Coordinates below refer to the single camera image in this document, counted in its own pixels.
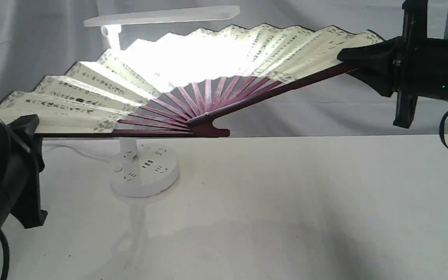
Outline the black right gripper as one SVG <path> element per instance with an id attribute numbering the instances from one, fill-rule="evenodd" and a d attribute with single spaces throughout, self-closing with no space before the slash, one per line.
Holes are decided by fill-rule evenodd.
<path id="1" fill-rule="evenodd" d="M 428 37 L 428 1 L 406 0 L 403 9 L 402 37 L 345 48 L 337 59 L 357 68 L 347 74 L 380 96 L 397 93 L 393 124 L 408 129 L 419 97 L 448 102 L 448 40 Z"/>

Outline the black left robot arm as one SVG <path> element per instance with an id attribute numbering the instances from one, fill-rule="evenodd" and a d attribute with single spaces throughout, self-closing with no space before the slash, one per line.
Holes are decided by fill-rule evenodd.
<path id="1" fill-rule="evenodd" d="M 10 246 L 2 231 L 9 215 L 25 229 L 41 227 L 47 218 L 40 201 L 39 174 L 44 170 L 42 137 L 36 135 L 37 115 L 19 117 L 7 125 L 0 119 L 0 243 L 2 273 L 9 274 Z"/>

